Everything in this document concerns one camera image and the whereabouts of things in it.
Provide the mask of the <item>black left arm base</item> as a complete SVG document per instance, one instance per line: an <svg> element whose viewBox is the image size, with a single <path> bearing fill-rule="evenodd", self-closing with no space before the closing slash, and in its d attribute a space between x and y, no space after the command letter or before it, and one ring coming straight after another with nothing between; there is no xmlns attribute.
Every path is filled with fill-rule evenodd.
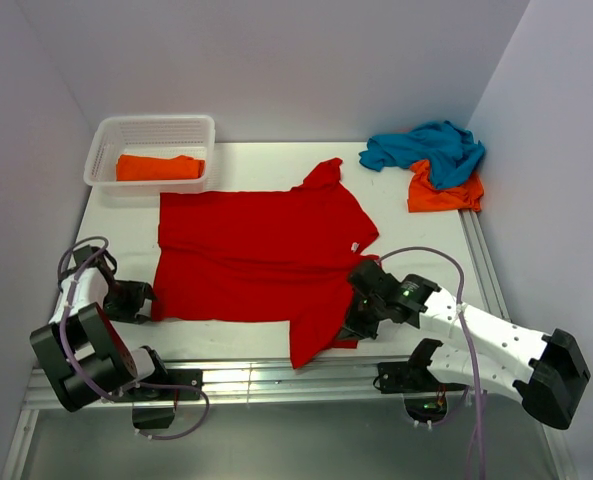
<svg viewBox="0 0 593 480"><path fill-rule="evenodd" d="M202 370L172 369L128 385L116 395L120 403L131 406L135 429L156 432L172 425L182 401L199 401L202 387Z"/></svg>

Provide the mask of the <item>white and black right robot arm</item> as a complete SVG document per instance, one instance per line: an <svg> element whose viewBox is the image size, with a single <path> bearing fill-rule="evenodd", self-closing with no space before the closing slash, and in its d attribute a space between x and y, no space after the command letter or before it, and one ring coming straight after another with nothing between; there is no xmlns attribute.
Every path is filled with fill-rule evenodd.
<svg viewBox="0 0 593 480"><path fill-rule="evenodd" d="M415 274L397 280L375 263L348 277L353 299L344 339L373 339L381 322L406 324L423 337L404 361L377 366L384 394L481 387L521 404L540 423L570 427L591 374L573 335L527 329L470 305Z"/></svg>

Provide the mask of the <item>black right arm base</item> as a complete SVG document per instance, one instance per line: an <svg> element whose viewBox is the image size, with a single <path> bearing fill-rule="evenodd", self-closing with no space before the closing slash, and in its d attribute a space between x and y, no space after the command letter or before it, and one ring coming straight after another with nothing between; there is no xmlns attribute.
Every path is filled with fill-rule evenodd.
<svg viewBox="0 0 593 480"><path fill-rule="evenodd" d="M419 423L444 420L450 410L464 405L469 390L464 385L441 383L407 361L378 363L372 386L384 395L401 394L406 413Z"/></svg>

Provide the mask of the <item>red t shirt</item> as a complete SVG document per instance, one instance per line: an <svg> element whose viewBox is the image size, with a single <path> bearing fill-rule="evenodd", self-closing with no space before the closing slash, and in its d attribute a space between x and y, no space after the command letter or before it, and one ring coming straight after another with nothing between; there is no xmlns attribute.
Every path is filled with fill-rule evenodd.
<svg viewBox="0 0 593 480"><path fill-rule="evenodd" d="M153 320L286 321L293 368L356 348L338 337L347 277L379 231L341 165L323 161L288 191L162 194Z"/></svg>

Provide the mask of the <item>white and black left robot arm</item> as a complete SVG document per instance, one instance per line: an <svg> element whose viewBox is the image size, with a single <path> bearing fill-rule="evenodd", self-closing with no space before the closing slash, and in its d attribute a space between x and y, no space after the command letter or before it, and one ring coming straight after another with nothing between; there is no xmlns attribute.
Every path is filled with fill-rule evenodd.
<svg viewBox="0 0 593 480"><path fill-rule="evenodd" d="M149 346L131 350L113 323L141 325L156 299L150 284L115 278L117 262L92 245L67 252L59 263L59 298L48 324L30 343L58 401L75 412L100 399L126 400L134 387L159 399L171 375Z"/></svg>

